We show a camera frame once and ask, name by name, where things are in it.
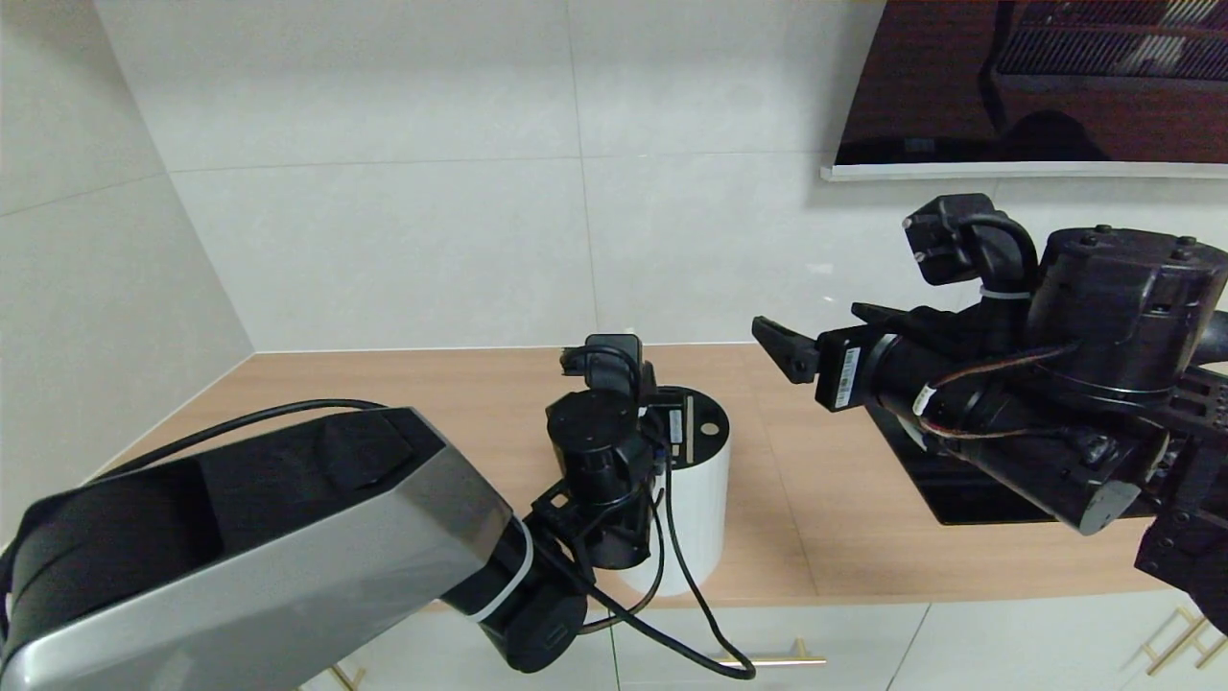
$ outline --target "white tile wall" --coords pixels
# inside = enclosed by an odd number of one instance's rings
[[[0,542],[252,352],[92,4],[2,23]]]
[[[0,223],[2,542],[251,344],[165,174]]]
[[[575,156],[562,0],[99,0],[173,171]]]
[[[163,171],[88,2],[4,0],[0,212]]]
[[[596,325],[575,158],[172,177],[257,351],[543,345]]]
[[[815,182],[807,153],[585,161],[599,326],[650,341],[750,340],[768,314],[806,331],[853,301],[954,308],[921,279],[900,220],[942,182]],[[964,180],[987,191],[992,180]]]
[[[883,0],[571,0],[586,156],[834,151]]]
[[[925,285],[899,221],[995,180],[814,174],[883,0],[97,1],[167,166],[210,171],[176,179],[259,350],[561,344],[592,312],[747,340],[756,313],[818,329],[852,299],[976,298]],[[1226,199],[1045,179],[996,200],[1039,230],[1078,209],[1214,226]],[[400,242],[436,236],[462,272],[406,271]]]

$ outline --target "white cable tie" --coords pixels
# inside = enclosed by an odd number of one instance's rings
[[[916,400],[912,401],[912,415],[915,415],[916,417],[923,416],[925,415],[925,407],[930,405],[930,399],[933,399],[933,395],[937,394],[937,393],[938,393],[938,390],[937,389],[930,389],[928,384],[926,384],[925,387],[922,387],[921,388],[921,393],[917,394]]]
[[[485,608],[465,617],[469,621],[480,622],[495,614],[499,605],[502,605],[503,601],[512,595],[512,592],[516,590],[521,582],[524,581],[524,577],[529,574],[529,567],[533,566],[533,536],[529,534],[529,528],[524,525],[524,522],[522,522],[516,514],[512,514],[512,520],[521,527],[521,533],[524,534],[524,562],[521,565],[521,569],[517,571],[516,576],[507,582],[507,585],[503,587],[499,595],[495,595],[491,601],[486,603]]]
[[[998,292],[997,290],[990,290],[989,287],[981,286],[981,295],[993,299],[1030,299],[1032,292]]]

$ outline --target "tile grout line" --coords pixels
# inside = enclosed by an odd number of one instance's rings
[[[571,63],[571,104],[576,110],[576,150],[580,152],[580,191],[585,203],[585,238],[588,241],[588,280],[593,290],[593,330],[602,330],[602,311],[597,301],[597,259],[593,257],[593,223],[588,215],[588,171],[585,168],[585,136],[580,125],[580,82],[576,80],[576,49],[571,41],[571,0],[562,2],[567,22],[567,60]]]
[[[249,171],[249,169],[265,169],[265,168],[312,168],[323,166],[415,166],[420,163],[506,163],[516,161],[580,161],[583,158],[596,160],[596,158],[645,158],[645,157],[668,158],[668,157],[680,157],[680,156],[774,156],[774,155],[807,156],[818,152],[820,151],[808,151],[804,149],[766,149],[755,151],[664,151],[664,152],[630,151],[624,153],[580,153],[575,156],[492,156],[483,158],[478,157],[413,158],[413,160],[394,160],[394,161],[313,161],[306,163],[263,163],[263,164],[251,164],[251,166],[217,166],[217,167],[205,167],[205,168],[168,168],[166,172],[169,174],[179,174],[179,173],[201,173],[201,172]]]
[[[925,612],[921,614],[921,621],[917,622],[917,630],[912,632],[912,638],[909,638],[909,647],[904,648],[904,655],[900,658],[900,664],[895,665],[895,671],[892,673],[892,680],[887,682],[885,691],[892,691],[892,686],[895,686],[895,677],[900,675],[900,670],[904,669],[904,662],[909,659],[909,650],[912,649],[912,644],[917,642],[917,636],[921,635],[921,627],[925,626],[925,619],[930,616],[930,609],[933,608],[933,603],[928,603],[925,606]]]
[[[38,207],[42,207],[42,206],[49,206],[52,204],[55,204],[55,203],[59,203],[59,201],[64,201],[66,199],[76,199],[77,196],[85,196],[86,194],[96,194],[98,191],[106,191],[107,189],[114,189],[117,187],[123,187],[125,184],[133,184],[133,183],[136,183],[136,182],[144,182],[146,179],[154,179],[155,177],[157,177],[160,174],[165,174],[169,179],[169,173],[167,173],[166,171],[158,171],[158,172],[152,173],[152,174],[146,174],[146,176],[141,176],[141,177],[134,177],[133,179],[124,179],[124,180],[120,180],[120,182],[113,182],[111,184],[104,184],[104,185],[98,187],[96,189],[86,189],[84,191],[74,191],[72,194],[66,194],[64,196],[60,196],[58,199],[52,199],[49,201],[39,201],[37,204],[31,204],[29,206],[22,206],[20,209],[14,209],[11,211],[2,211],[2,212],[0,212],[0,216],[11,216],[14,214],[20,214],[22,211],[28,211],[31,209],[38,209]]]
[[[793,502],[788,498],[788,486],[785,485],[785,476],[780,473],[780,463],[776,457],[776,447],[771,442],[771,434],[768,432],[768,416],[764,415],[761,400],[759,398],[759,390],[755,389],[750,380],[750,369],[747,363],[747,353],[743,351],[738,353],[738,360],[742,361],[742,377],[745,378],[747,389],[750,390],[752,396],[755,400],[755,411],[759,414],[759,422],[764,426],[764,438],[768,441],[768,449],[771,452],[771,466],[776,471],[776,482],[780,484],[780,491],[785,495],[785,508],[788,509],[788,519],[793,522],[793,533],[797,534],[797,549],[802,552],[802,558],[806,560],[806,572],[810,577],[810,588],[814,589],[814,596],[819,596],[819,582],[814,578],[814,565],[810,562],[810,554],[806,551],[806,540],[802,540],[802,527],[797,522],[797,514],[793,512]]]
[[[605,616],[610,615],[609,610],[605,610],[605,612],[607,612]],[[623,689],[623,679],[618,674],[618,646],[614,644],[614,627],[612,626],[612,627],[607,628],[605,631],[609,632],[609,636],[610,636],[610,654],[614,657],[614,687],[615,689]]]

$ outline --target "silver robot arm segment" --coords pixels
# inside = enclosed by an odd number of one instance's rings
[[[448,595],[532,671],[561,650],[516,648],[516,615],[565,633],[586,601],[532,568],[527,539],[411,409],[106,477],[27,512],[4,565],[0,689],[291,689]]]

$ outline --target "white cylindrical container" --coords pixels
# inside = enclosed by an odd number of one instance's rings
[[[669,460],[673,463],[674,525],[666,518],[666,504],[658,508],[666,530],[666,568],[657,595],[690,592],[669,540],[678,535],[686,568],[698,585],[716,571],[725,550],[725,502],[729,485],[729,417],[721,406],[691,389],[662,387],[659,396],[648,404],[668,422]],[[666,488],[664,476],[657,487]],[[620,571],[628,585],[640,593],[652,587],[659,566],[656,528],[651,538],[652,555],[635,568]]]

